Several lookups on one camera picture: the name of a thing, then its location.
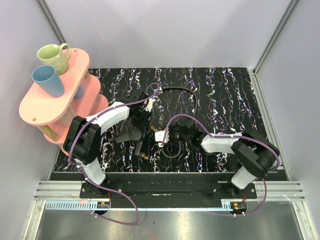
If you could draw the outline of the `grey faucet with brass fittings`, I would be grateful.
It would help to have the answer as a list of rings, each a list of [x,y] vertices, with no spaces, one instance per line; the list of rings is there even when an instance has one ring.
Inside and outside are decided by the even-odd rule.
[[[122,132],[115,138],[116,143],[133,142],[135,144],[134,155],[142,160],[148,161],[150,159],[149,150],[154,143],[152,140],[151,128],[146,130],[134,128],[129,132]]]

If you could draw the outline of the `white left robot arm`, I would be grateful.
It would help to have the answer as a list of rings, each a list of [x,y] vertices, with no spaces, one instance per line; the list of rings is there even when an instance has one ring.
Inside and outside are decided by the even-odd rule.
[[[83,192],[103,198],[108,193],[108,179],[101,169],[98,154],[102,135],[117,123],[130,119],[134,130],[125,132],[115,140],[117,143],[132,141],[134,154],[142,159],[149,157],[141,147],[152,116],[154,99],[145,92],[134,97],[124,97],[106,109],[88,116],[73,118],[63,150],[68,155],[69,165],[81,167],[86,175]]]

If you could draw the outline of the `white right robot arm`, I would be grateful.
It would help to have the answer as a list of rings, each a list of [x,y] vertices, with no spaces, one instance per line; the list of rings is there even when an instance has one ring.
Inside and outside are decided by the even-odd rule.
[[[280,165],[279,150],[255,129],[235,134],[214,134],[196,126],[171,126],[165,140],[183,140],[201,154],[227,153],[235,155],[241,167],[227,185],[228,195],[239,198],[256,179],[263,179]]]

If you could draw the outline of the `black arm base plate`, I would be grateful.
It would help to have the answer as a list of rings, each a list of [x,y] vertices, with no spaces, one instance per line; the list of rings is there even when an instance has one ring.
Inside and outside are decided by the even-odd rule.
[[[246,199],[257,198],[253,183],[244,189],[235,187],[228,181],[120,181],[109,180],[104,188],[117,190],[129,197],[138,196],[201,196],[210,199]]]

